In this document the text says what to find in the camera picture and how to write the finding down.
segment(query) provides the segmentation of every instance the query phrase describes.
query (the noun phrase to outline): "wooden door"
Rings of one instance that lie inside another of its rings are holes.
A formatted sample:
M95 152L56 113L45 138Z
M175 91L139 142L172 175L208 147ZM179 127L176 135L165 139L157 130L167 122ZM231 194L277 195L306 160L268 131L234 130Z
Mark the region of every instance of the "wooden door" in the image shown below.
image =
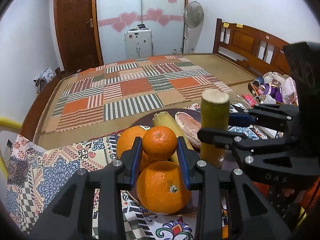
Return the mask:
M59 51L67 72L99 66L92 0L54 0Z

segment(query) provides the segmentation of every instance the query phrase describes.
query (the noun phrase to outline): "tangerine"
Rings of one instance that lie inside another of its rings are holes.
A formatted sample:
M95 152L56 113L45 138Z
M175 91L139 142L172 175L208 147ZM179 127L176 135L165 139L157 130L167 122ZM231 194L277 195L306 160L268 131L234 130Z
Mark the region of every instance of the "tangerine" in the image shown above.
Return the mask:
M134 143L134 139L136 136L143 137L146 133L146 127L142 127L140 125L128 128L125 130L121 136L118 139L116 152L118 158L121 157L122 153L124 151L130 150L132 148L132 145ZM150 157L148 157L144 152L142 152L142 158L140 163L139 171L143 171L145 167L147 167L149 164L156 162L155 160L152 160Z
M146 131L142 138L143 151L151 159L164 161L169 159L177 149L177 137L166 126L155 126Z
M155 213L172 214L191 199L191 191L183 185L179 165L160 161L146 167L137 180L141 204Z

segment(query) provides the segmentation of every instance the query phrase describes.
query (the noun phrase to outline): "door handle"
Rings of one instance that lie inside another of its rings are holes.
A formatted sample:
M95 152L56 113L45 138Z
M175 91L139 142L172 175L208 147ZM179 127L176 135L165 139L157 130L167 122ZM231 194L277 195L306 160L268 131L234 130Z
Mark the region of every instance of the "door handle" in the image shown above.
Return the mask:
M93 20L90 18L90 21L86 22L86 24L90 23L90 27L93 28Z

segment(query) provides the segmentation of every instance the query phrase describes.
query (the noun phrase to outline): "patterned tablecloth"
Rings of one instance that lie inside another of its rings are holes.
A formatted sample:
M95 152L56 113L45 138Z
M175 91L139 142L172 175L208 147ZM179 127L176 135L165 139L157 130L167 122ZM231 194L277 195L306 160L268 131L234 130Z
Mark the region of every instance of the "patterned tablecloth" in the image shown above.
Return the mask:
M193 104L187 108L199 110L200 107ZM267 138L257 127L229 127L229 130L243 132L252 139ZM121 131L49 151L19 136L10 159L7 187L7 210L19 227L29 233L46 206L77 169L83 167L95 171L114 161L120 135ZM128 240L193 238L196 215L177 217L155 214L131 200L124 191L121 198ZM98 202L97 189L92 223L92 235L96 238ZM227 224L225 216L222 224Z

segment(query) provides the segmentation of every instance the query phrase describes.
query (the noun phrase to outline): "wooden headboard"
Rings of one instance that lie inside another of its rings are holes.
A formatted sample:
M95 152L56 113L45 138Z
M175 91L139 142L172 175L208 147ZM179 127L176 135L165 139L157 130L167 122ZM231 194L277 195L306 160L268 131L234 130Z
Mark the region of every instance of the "wooden headboard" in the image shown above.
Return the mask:
M283 53L283 46L288 44L270 33L246 25L222 22L222 19L218 18L213 53L235 62L255 76L268 71L290 75ZM231 50L246 59L234 60L219 52L219 47Z

